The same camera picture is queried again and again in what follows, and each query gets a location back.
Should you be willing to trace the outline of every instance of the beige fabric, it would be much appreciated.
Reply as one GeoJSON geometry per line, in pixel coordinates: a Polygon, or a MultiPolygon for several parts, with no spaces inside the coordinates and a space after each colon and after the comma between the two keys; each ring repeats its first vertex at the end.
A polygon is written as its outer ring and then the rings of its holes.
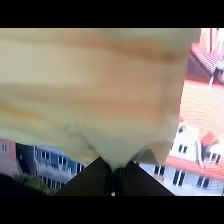
{"type": "Polygon", "coordinates": [[[141,30],[0,29],[0,136],[113,169],[149,148],[163,163],[199,29],[141,30]]]}

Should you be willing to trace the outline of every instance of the pink building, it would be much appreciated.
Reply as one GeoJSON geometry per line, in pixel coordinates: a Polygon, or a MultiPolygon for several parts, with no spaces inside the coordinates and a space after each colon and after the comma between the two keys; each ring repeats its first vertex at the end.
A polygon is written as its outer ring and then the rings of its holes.
{"type": "Polygon", "coordinates": [[[16,143],[0,138],[0,173],[12,176],[20,168],[16,160],[16,143]]]}

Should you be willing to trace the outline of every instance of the pink wall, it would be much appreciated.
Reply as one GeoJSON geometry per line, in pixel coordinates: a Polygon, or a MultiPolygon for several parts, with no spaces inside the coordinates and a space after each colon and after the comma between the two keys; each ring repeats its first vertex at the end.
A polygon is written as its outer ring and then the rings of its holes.
{"type": "Polygon", "coordinates": [[[16,143],[0,138],[0,156],[7,157],[10,160],[16,160],[16,143]],[[8,145],[7,152],[2,152],[2,144],[8,145]]]}

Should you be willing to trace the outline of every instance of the cloth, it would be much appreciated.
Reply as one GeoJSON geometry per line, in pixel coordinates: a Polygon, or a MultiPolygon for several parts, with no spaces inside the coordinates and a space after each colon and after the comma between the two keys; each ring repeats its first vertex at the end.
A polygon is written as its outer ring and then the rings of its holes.
{"type": "Polygon", "coordinates": [[[114,170],[163,163],[197,28],[0,29],[0,136],[114,170]]]}

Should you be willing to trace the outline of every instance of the green foliage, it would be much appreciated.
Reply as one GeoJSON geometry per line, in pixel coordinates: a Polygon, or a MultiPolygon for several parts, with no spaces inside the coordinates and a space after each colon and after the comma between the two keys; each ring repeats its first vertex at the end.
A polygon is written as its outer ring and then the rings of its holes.
{"type": "Polygon", "coordinates": [[[14,175],[13,179],[29,187],[42,191],[43,193],[48,195],[54,194],[56,192],[56,190],[51,189],[46,184],[42,183],[40,178],[35,175],[29,175],[27,173],[24,173],[24,174],[14,175]]]}

